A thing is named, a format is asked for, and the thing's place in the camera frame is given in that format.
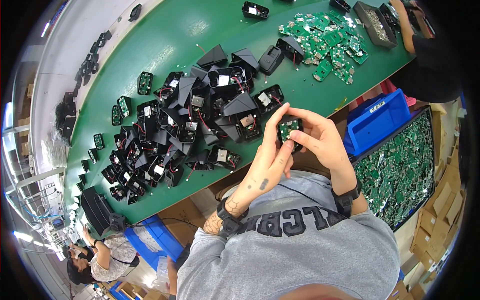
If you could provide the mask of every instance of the green circuit board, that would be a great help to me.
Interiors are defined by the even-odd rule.
[[[354,167],[374,215],[390,228],[427,200],[434,186],[433,141],[428,111]]]

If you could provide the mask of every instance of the blue crate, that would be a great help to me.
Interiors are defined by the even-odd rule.
[[[148,223],[152,224],[145,226],[145,228],[152,235],[158,245],[162,247],[163,251],[150,251],[147,246],[138,238],[132,228],[127,228],[127,230],[125,230],[125,236],[127,237],[128,241],[154,270],[156,270],[158,266],[158,259],[160,256],[168,255],[173,261],[176,262],[177,258],[180,256],[180,253],[183,251],[182,245],[163,225],[163,222],[160,221],[157,215],[144,220],[140,224],[145,225]]]
[[[349,156],[358,156],[410,120],[401,89],[369,99],[351,111],[343,145]]]

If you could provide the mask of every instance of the worker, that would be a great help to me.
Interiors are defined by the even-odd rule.
[[[284,114],[301,118],[304,130],[292,130],[277,149]],[[330,179],[295,170],[293,141],[330,170]],[[195,233],[189,257],[172,275],[173,292],[195,300],[386,299],[397,283],[399,251],[359,187],[335,124],[285,103],[267,122],[246,176]],[[350,217],[338,212],[333,193],[356,194]]]
[[[419,101],[443,103],[456,100],[462,91],[456,54],[442,29],[435,26],[434,19],[427,16],[435,36],[425,23],[423,9],[415,1],[410,3],[423,37],[413,31],[403,2],[390,0],[398,14],[403,45],[417,57],[389,79],[407,96]]]
[[[84,238],[95,255],[91,261],[69,257],[67,273],[74,284],[112,281],[122,276],[129,266],[135,267],[139,263],[137,251],[123,234],[112,235],[102,242],[93,239],[85,225]]]

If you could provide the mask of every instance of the black cable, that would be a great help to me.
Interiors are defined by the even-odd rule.
[[[127,227],[130,227],[130,228],[133,228],[133,227],[145,227],[145,226],[147,226],[147,225],[150,225],[150,224],[153,224],[153,223],[156,223],[156,222],[160,222],[160,221],[162,221],[162,220],[167,220],[167,219],[177,220],[177,221],[186,223],[186,224],[188,224],[188,225],[191,225],[191,226],[193,226],[193,227],[195,227],[195,228],[198,228],[198,226],[196,226],[196,225],[194,225],[194,224],[192,224],[192,223],[189,223],[189,222],[187,222],[187,221],[180,220],[180,219],[176,219],[176,218],[170,218],[170,217],[168,217],[168,218],[162,218],[162,219],[159,219],[159,220],[157,220],[157,221],[153,221],[153,222],[150,222],[150,223],[147,223],[147,224],[143,224],[143,225],[130,225],[130,224],[127,224]]]
[[[305,195],[305,194],[302,193],[302,192],[299,192],[299,191],[297,191],[297,190],[294,190],[294,189],[292,189],[292,188],[289,188],[288,186],[285,186],[285,185],[283,185],[283,184],[281,184],[281,183],[279,183],[278,185],[279,185],[279,186],[283,186],[284,188],[286,188],[286,189],[288,189],[288,190],[291,190],[291,191],[293,191],[293,192],[297,192],[297,193],[299,193],[300,195],[302,195],[302,196],[304,196],[304,197],[307,197],[308,199],[310,199],[310,200],[312,200],[313,202],[315,202],[315,203],[317,203],[317,204],[320,205],[320,203],[318,203],[318,201],[316,201],[315,199],[313,199],[313,198]]]

